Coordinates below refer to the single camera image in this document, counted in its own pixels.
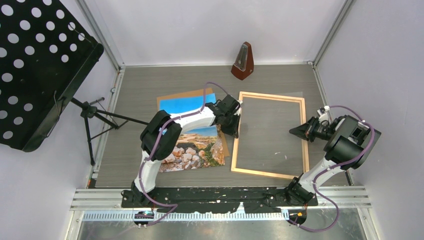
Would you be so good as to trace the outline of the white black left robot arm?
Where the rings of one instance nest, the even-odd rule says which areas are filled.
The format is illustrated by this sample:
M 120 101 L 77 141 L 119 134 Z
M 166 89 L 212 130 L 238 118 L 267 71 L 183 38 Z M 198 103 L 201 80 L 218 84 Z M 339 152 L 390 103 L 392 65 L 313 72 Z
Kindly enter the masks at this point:
M 208 102 L 202 96 L 200 107 L 181 112 L 158 111 L 140 135 L 141 163 L 129 190 L 123 190 L 122 207 L 148 207 L 153 202 L 152 191 L 162 162 L 173 152 L 182 134 L 198 128 L 219 126 L 234 138 L 239 137 L 242 101 L 230 94 L 224 99 Z

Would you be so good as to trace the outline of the clear acrylic sheet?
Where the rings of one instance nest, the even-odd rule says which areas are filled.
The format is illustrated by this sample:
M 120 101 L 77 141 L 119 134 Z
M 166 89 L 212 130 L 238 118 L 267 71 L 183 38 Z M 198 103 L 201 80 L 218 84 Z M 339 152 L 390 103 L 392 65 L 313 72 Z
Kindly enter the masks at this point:
M 236 166 L 301 175 L 302 139 L 290 134 L 289 130 L 302 124 L 298 103 L 245 98 L 242 101 Z

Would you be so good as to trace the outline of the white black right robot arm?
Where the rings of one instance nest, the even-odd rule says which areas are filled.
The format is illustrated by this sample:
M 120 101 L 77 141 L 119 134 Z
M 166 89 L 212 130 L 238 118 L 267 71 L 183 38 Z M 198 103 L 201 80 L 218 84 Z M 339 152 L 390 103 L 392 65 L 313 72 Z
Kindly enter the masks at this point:
M 382 135 L 368 123 L 350 115 L 340 116 L 331 123 L 312 117 L 290 129 L 289 133 L 311 143 L 315 139 L 326 141 L 321 161 L 309 171 L 294 177 L 283 190 L 286 202 L 295 206 L 308 204 L 317 196 L 319 188 L 334 175 L 359 168 Z

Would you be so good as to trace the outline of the light wooden picture frame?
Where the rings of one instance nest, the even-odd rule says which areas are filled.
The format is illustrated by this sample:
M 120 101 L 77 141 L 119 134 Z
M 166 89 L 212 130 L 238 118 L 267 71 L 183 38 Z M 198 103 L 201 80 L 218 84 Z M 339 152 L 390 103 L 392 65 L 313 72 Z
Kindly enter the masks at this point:
M 300 123 L 301 124 L 306 123 L 306 103 L 303 97 L 240 91 L 238 100 L 243 101 L 246 98 L 299 104 Z M 232 158 L 231 158 L 231 166 L 230 166 L 231 172 L 254 175 L 254 176 L 262 176 L 262 177 L 268 177 L 268 178 L 284 179 L 284 180 L 292 180 L 294 177 L 296 177 L 295 175 L 251 170 L 251 169 L 244 169 L 244 168 L 237 167 L 239 144 L 240 144 L 240 137 L 235 138 L 233 142 L 233 150 L 232 150 Z M 310 170 L 309 148 L 308 148 L 308 143 L 306 140 L 301 140 L 301 152 L 302 152 L 302 173 L 306 173 Z

